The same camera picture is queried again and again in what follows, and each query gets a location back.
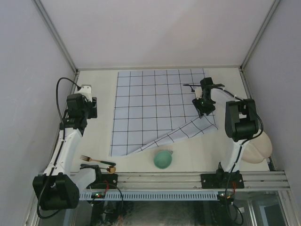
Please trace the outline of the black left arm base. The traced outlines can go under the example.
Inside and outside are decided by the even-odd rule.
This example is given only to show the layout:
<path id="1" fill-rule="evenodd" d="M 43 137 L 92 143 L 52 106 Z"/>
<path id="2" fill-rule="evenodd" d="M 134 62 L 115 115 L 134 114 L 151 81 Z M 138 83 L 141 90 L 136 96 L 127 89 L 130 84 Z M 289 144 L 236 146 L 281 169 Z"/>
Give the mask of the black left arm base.
<path id="1" fill-rule="evenodd" d="M 117 184 L 117 174 L 102 174 L 100 178 L 97 178 L 96 181 L 88 185 L 87 188 L 106 189 L 106 187 L 109 186 L 109 189 L 116 189 Z"/>

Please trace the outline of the gold fork green handle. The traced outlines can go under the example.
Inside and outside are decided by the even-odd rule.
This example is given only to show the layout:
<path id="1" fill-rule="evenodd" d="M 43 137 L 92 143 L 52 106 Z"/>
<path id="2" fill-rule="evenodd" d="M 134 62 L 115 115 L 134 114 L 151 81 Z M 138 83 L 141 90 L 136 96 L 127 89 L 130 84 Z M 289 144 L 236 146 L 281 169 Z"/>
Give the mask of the gold fork green handle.
<path id="1" fill-rule="evenodd" d="M 96 159 L 93 159 L 93 158 L 91 158 L 89 156 L 85 156 L 85 155 L 81 155 L 80 159 L 83 160 L 83 161 L 87 161 L 87 162 L 95 161 L 95 162 L 110 165 L 110 166 L 116 166 L 116 163 L 114 163 L 114 162 L 96 160 Z"/>

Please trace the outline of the gold spoon green handle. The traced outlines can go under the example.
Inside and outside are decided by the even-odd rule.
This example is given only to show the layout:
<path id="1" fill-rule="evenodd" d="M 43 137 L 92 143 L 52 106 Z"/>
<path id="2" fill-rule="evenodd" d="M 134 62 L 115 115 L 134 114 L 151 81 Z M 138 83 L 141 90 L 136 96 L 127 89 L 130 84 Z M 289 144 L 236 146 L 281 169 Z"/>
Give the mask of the gold spoon green handle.
<path id="1" fill-rule="evenodd" d="M 106 172 L 109 173 L 109 174 L 114 174 L 116 172 L 116 167 L 115 166 L 108 166 L 107 168 L 100 167 L 99 169 L 106 170 Z"/>

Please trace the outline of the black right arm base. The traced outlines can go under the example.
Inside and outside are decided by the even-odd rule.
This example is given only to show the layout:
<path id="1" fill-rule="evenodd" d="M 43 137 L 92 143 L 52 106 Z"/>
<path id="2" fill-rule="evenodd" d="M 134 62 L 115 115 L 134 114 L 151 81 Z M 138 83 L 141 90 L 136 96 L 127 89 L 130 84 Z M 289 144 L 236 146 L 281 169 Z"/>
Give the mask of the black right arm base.
<path id="1" fill-rule="evenodd" d="M 225 175 L 217 175 L 216 173 L 201 174 L 201 185 L 203 189 L 222 189 L 222 188 L 238 188 L 245 187 L 243 177 L 240 173 L 226 173 Z"/>

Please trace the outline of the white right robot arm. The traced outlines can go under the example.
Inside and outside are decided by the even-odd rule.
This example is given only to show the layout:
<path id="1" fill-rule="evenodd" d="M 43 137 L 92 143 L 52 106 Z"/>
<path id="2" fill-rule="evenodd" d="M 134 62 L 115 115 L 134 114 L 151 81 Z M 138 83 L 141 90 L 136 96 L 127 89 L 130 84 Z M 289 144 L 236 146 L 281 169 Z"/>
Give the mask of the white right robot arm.
<path id="1" fill-rule="evenodd" d="M 195 94 L 192 103 L 199 118 L 213 113 L 216 104 L 225 109 L 224 130 L 232 140 L 232 150 L 219 163 L 218 170 L 222 172 L 217 174 L 216 183 L 226 188 L 233 182 L 231 173 L 239 171 L 246 145 L 262 134 L 262 120 L 257 114 L 253 99 L 243 99 L 232 94 L 223 84 L 214 84 L 210 77 L 202 79 L 199 85 L 191 85 L 190 88 Z"/>

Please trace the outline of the white black-grid tablecloth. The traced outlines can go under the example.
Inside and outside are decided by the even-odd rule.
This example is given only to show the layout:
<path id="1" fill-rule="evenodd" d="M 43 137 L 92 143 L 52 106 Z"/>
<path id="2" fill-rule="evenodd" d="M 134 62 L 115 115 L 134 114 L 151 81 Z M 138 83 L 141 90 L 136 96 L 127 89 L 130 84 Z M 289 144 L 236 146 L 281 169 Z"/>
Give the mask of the white black-grid tablecloth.
<path id="1" fill-rule="evenodd" d="M 217 130 L 213 113 L 199 117 L 192 89 L 206 77 L 202 68 L 118 73 L 110 146 L 126 156 Z"/>

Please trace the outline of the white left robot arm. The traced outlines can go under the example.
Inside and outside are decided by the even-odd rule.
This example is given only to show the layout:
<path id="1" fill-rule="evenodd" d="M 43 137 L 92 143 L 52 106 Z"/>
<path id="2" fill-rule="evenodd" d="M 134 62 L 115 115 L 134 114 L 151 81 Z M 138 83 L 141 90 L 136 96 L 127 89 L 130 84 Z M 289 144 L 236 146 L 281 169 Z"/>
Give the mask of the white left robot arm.
<path id="1" fill-rule="evenodd" d="M 76 93 L 69 95 L 66 102 L 52 159 L 43 174 L 32 182 L 38 210 L 74 209 L 85 187 L 99 188 L 103 183 L 102 175 L 93 170 L 80 172 L 76 182 L 70 177 L 72 161 L 87 121 L 97 117 L 97 99 L 88 93 Z"/>

